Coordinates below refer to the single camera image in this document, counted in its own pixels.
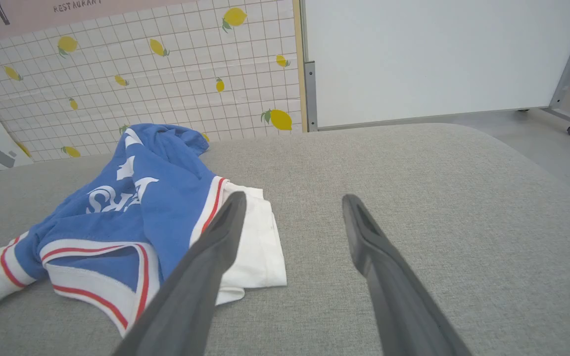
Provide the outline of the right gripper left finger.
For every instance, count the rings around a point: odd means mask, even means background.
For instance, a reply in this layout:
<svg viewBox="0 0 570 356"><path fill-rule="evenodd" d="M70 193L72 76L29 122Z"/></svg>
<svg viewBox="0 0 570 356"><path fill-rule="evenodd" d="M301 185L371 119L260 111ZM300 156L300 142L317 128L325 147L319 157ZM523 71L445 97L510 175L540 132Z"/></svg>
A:
<svg viewBox="0 0 570 356"><path fill-rule="evenodd" d="M189 248L122 342L116 356L201 356L223 274L235 263L246 194L233 192Z"/></svg>

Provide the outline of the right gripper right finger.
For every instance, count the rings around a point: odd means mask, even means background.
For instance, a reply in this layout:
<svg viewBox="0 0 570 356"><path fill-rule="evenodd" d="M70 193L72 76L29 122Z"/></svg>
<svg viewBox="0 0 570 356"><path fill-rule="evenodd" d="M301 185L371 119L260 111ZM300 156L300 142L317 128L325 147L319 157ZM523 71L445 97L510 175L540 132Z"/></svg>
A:
<svg viewBox="0 0 570 356"><path fill-rule="evenodd" d="M351 259L366 279L385 356L469 356L448 318L354 194L342 197Z"/></svg>

